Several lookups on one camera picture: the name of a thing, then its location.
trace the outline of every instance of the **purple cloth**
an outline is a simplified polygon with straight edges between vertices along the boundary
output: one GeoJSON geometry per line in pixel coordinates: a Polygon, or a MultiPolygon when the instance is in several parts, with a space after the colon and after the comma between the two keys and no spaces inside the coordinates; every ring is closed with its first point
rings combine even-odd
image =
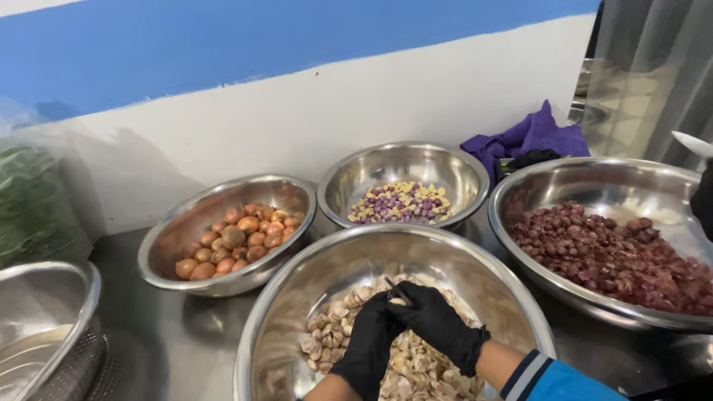
{"type": "Polygon", "coordinates": [[[579,125],[560,128],[552,117],[552,106],[545,101],[537,113],[503,133],[493,136],[476,135],[461,144],[461,149],[475,156],[488,171],[492,192],[497,185],[495,160],[517,158],[533,150],[552,149],[561,156],[589,156],[589,148],[579,125]]]}

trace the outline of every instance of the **gloved hand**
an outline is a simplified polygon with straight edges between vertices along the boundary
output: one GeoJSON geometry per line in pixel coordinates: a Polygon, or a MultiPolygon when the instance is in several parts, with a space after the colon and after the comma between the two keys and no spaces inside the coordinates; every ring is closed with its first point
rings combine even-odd
{"type": "Polygon", "coordinates": [[[431,347],[448,357],[462,375],[473,377],[481,346],[490,339],[490,332],[485,326],[482,329],[468,327],[435,288],[407,281],[397,287],[415,305],[407,308],[389,303],[388,310],[431,347]]]}
{"type": "Polygon", "coordinates": [[[354,319],[344,357],[329,371],[342,376],[363,401],[379,398],[381,379],[391,357],[391,343],[406,329],[386,310],[388,297],[388,292],[378,293],[364,303],[354,319]]]}
{"type": "Polygon", "coordinates": [[[701,185],[691,198],[691,211],[703,226],[703,232],[713,241],[713,159],[701,177],[701,185]]]}

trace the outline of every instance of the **white wall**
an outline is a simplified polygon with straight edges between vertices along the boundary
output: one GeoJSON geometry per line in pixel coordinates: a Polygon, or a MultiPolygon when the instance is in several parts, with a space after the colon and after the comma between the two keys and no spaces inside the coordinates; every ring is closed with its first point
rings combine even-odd
{"type": "Polygon", "coordinates": [[[91,232],[119,233],[231,178],[318,181],[360,148],[500,133],[547,98],[562,126],[593,21],[570,16],[42,128],[68,138],[66,171],[91,232]]]}

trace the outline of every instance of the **stainless steel bowl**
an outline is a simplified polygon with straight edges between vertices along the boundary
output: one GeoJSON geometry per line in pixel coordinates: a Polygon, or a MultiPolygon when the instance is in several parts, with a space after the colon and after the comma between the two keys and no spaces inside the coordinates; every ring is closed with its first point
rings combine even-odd
{"type": "Polygon", "coordinates": [[[710,264],[713,244],[689,207],[700,179],[698,173],[650,161],[563,158],[509,176],[491,195],[488,216],[496,236],[525,273],[555,297],[588,315],[625,328],[713,333],[713,318],[647,309],[580,287],[535,262],[508,235],[508,229],[525,212],[575,201],[588,213],[619,223],[646,216],[680,255],[710,264]]]}
{"type": "Polygon", "coordinates": [[[317,189],[319,207],[327,217],[348,228],[347,216],[371,186],[394,181],[423,181],[446,189],[453,216],[431,225],[453,228],[485,202],[490,178],[481,162],[467,152],[427,142],[397,142],[367,148],[330,168],[317,189]]]}
{"type": "Polygon", "coordinates": [[[138,250],[138,268],[149,284],[169,291],[206,297],[225,297],[259,287],[272,278],[285,262],[305,247],[317,203],[308,183],[290,176],[263,175],[238,178],[209,188],[176,206],[143,239],[138,250]],[[277,251],[247,267],[218,278],[181,281],[175,263],[185,246],[200,236],[236,205],[263,203],[288,213],[304,213],[304,221],[277,251]]]}
{"type": "MultiPolygon", "coordinates": [[[[235,400],[294,400],[315,385],[299,349],[307,316],[382,273],[409,273],[450,288],[493,337],[556,357],[539,306],[497,258],[453,233],[394,223],[341,230],[309,246],[278,272],[245,323],[235,361],[235,400]]],[[[496,399],[486,389],[488,399],[496,399]]]]}
{"type": "Polygon", "coordinates": [[[105,350],[96,268],[62,262],[0,271],[0,400],[79,401],[105,350]]]}

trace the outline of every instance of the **green vegetable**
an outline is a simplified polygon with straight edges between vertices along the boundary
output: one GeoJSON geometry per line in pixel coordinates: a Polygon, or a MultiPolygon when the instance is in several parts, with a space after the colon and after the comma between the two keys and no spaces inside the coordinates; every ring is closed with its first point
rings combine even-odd
{"type": "Polygon", "coordinates": [[[0,268],[39,260],[81,262],[91,244],[64,191],[58,162],[34,146],[0,151],[0,268]]]}

